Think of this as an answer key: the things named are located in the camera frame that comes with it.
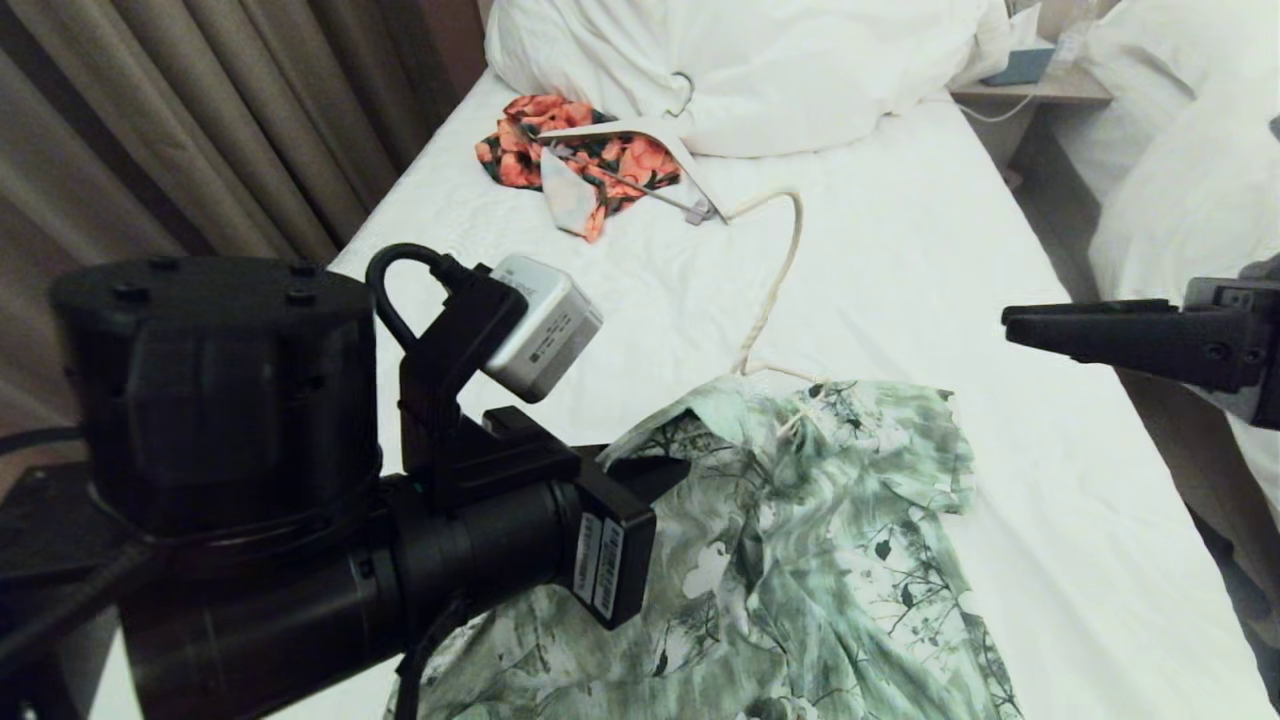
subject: black cable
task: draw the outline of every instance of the black cable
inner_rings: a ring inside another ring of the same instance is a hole
[[[376,310],[378,318],[387,325],[387,329],[390,331],[396,342],[401,343],[401,347],[404,350],[408,350],[408,346],[417,340],[417,336],[408,329],[404,319],[399,316],[399,313],[396,311],[390,299],[387,296],[387,268],[390,268],[392,263],[397,260],[416,260],[422,263],[431,269],[431,274],[448,291],[462,287],[468,278],[474,277],[474,273],[462,266],[452,255],[440,255],[430,247],[408,242],[388,245],[374,255],[369,261],[369,268],[365,270],[365,284],[374,291],[374,310]]]
[[[87,623],[123,594],[150,580],[164,553],[131,541],[110,565],[95,570],[64,602],[50,607],[0,638],[0,679],[51,651],[64,635]]]
[[[452,594],[444,603],[431,624],[428,625],[413,647],[404,653],[404,659],[396,666],[396,674],[401,678],[399,689],[396,692],[394,720],[416,720],[417,717],[417,691],[422,683],[422,671],[426,670],[426,661],[440,647],[449,633],[462,626],[466,621],[467,603],[461,593]]]
[[[27,430],[0,438],[0,456],[27,450],[41,445],[55,442],[70,442],[81,439],[79,428],[45,428],[41,430]]]

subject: floral cloth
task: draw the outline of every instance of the floral cloth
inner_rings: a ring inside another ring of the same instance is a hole
[[[558,95],[526,95],[507,105],[498,132],[476,143],[476,158],[495,182],[509,187],[541,190],[541,154],[536,141],[544,131],[576,128],[616,120],[586,102],[571,102]],[[566,140],[573,149],[568,167],[598,188],[598,205],[584,237],[595,242],[604,218],[622,211],[644,193],[618,182],[603,170],[648,190],[680,182],[680,167],[667,150],[644,135]]]
[[[689,460],[657,503],[641,614],[539,588],[451,635],[421,717],[1015,720],[938,512],[972,495],[950,393],[695,389],[612,446]]]

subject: white cord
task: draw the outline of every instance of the white cord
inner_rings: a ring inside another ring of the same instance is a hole
[[[800,420],[803,420],[805,418],[809,418],[809,421],[812,421],[814,424],[814,427],[818,425],[817,418],[814,416],[813,410],[810,410],[809,406],[806,405],[806,406],[801,407],[799,413],[796,413],[795,415],[792,415],[791,419],[787,420],[781,428],[778,428],[778,432],[774,433],[773,437],[776,437],[777,439],[791,437],[791,433],[795,432],[796,425],[799,425]]]
[[[771,365],[768,363],[751,363],[742,369],[744,375],[754,375],[756,373],[763,373],[764,370],[772,370],[774,373],[782,373],[783,375],[791,375],[792,378],[799,378],[805,380],[812,386],[826,384],[827,378],[819,378],[818,375],[812,375],[809,373],[803,373],[800,370],[792,370],[791,368],[783,368],[781,365]]]
[[[791,263],[796,259],[796,250],[800,247],[800,232],[804,229],[804,201],[800,200],[800,193],[794,190],[765,192],[748,200],[742,205],[739,205],[737,209],[724,218],[726,220],[740,218],[774,197],[790,197],[791,205],[795,208],[795,225],[791,231],[791,247],[787,249],[787,258],[782,261],[782,268],[778,270],[777,277],[773,278],[773,284],[769,286],[769,293],[764,299],[764,306],[760,309],[760,316],[755,320],[755,325],[751,327],[751,332],[746,333],[746,340],[742,341],[742,346],[737,351],[737,360],[733,363],[733,366],[730,368],[730,373],[736,373],[739,375],[749,374],[746,372],[746,365],[751,356],[751,347],[755,345],[756,338],[760,337],[760,333],[764,332],[764,325],[769,322],[769,314],[773,311],[773,306],[778,302],[778,290],[782,287],[782,281],[786,279],[787,273],[791,270]],[[759,372],[762,369],[776,370],[788,375],[809,379],[809,375],[803,373],[794,373],[791,370],[771,365],[753,368],[753,372]]]
[[[1025,108],[1027,104],[1030,102],[1034,99],[1036,99],[1036,91],[1033,90],[1032,94],[1028,95],[1021,102],[1019,102],[1012,110],[1005,113],[1004,115],[998,115],[998,117],[995,117],[995,118],[988,118],[987,115],[979,115],[978,113],[970,110],[969,108],[965,108],[964,105],[961,105],[959,102],[956,102],[955,105],[956,105],[956,108],[960,108],[961,113],[969,115],[970,118],[978,120],[979,123],[1002,123],[1002,122],[1007,120],[1009,118],[1012,118],[1014,115],[1016,115],[1018,113],[1020,113],[1023,110],[1023,108]]]

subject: white cable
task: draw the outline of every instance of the white cable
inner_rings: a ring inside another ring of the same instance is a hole
[[[800,193],[794,190],[765,192],[739,205],[737,209],[724,218],[726,220],[740,218],[774,197],[790,197],[791,205],[795,208],[795,225],[791,231],[791,247],[787,249],[787,258],[782,261],[782,268],[778,270],[777,277],[773,278],[773,284],[769,286],[769,293],[764,299],[764,306],[760,309],[760,316],[755,320],[755,325],[751,327],[751,332],[746,333],[746,340],[742,341],[742,346],[737,351],[737,360],[733,363],[733,366],[730,368],[730,373],[736,373],[739,375],[748,374],[746,364],[751,356],[751,347],[755,345],[756,338],[760,337],[760,333],[764,332],[764,325],[769,322],[769,314],[773,311],[773,306],[778,301],[778,290],[782,287],[782,281],[786,279],[787,273],[791,270],[791,263],[796,259],[796,250],[800,247],[800,232],[804,229],[804,201],[800,200]],[[756,368],[753,372],[759,369],[771,369],[791,375],[806,377],[804,374],[772,366]]]
[[[1018,113],[1021,113],[1023,108],[1025,108],[1032,100],[1036,100],[1036,97],[1038,96],[1039,96],[1039,85],[1037,83],[1036,87],[1033,87],[1032,91],[1027,95],[1027,97],[1023,97],[1023,101],[1015,105],[1012,110],[1005,113],[1004,115],[997,115],[995,118],[988,118],[987,115],[983,115],[980,113],[970,110],[969,108],[965,108],[960,102],[956,102],[955,99],[952,99],[950,95],[947,95],[946,97],[925,97],[924,100],[922,100],[922,102],[946,102],[948,105],[955,105],[956,108],[960,109],[961,113],[969,115],[970,118],[978,120],[979,123],[995,124],[995,123],[1002,123],[1009,118],[1012,118]]]
[[[791,419],[786,421],[786,424],[783,424],[781,428],[778,428],[778,432],[776,432],[773,434],[773,437],[776,437],[778,439],[782,439],[782,438],[786,438],[786,437],[791,437],[791,433],[795,432],[796,425],[799,425],[800,420],[803,420],[805,418],[809,418],[809,421],[813,423],[815,427],[818,425],[817,418],[814,416],[813,410],[809,409],[808,405],[805,405],[804,407],[800,409],[799,413],[796,413],[795,415],[792,415]]]
[[[987,115],[979,115],[978,113],[970,110],[969,108],[965,108],[964,105],[961,105],[959,102],[956,102],[956,108],[960,108],[961,113],[969,115],[970,118],[978,120],[979,123],[1002,123],[1002,122],[1007,120],[1009,118],[1012,118],[1014,115],[1016,115],[1018,113],[1020,113],[1023,110],[1023,108],[1025,108],[1027,104],[1030,102],[1034,99],[1036,99],[1036,91],[1033,90],[1032,94],[1028,95],[1025,99],[1023,99],[1023,101],[1019,102],[1016,106],[1014,106],[1012,110],[1005,113],[1004,115],[998,115],[998,117],[995,117],[995,118],[988,118]]]

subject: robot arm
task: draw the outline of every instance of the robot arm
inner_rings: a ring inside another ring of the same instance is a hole
[[[449,291],[420,336],[381,287],[399,259]],[[417,246],[369,279],[187,258],[55,283],[91,461],[28,473],[0,506],[0,712],[59,716],[28,694],[40,666],[111,605],[152,717],[261,716],[399,652],[413,717],[429,655],[507,598],[561,585],[607,629],[640,611],[650,503],[687,464],[605,471],[515,407],[476,423],[456,400],[479,370],[540,400],[600,324],[585,296],[529,259],[466,269]],[[406,350],[404,474],[381,478],[371,296]],[[55,587],[68,600],[19,607]]]
[[[1280,429],[1280,258],[1244,279],[1196,278],[1181,311],[1167,300],[1005,309],[1005,337],[1187,384],[1251,425]]]

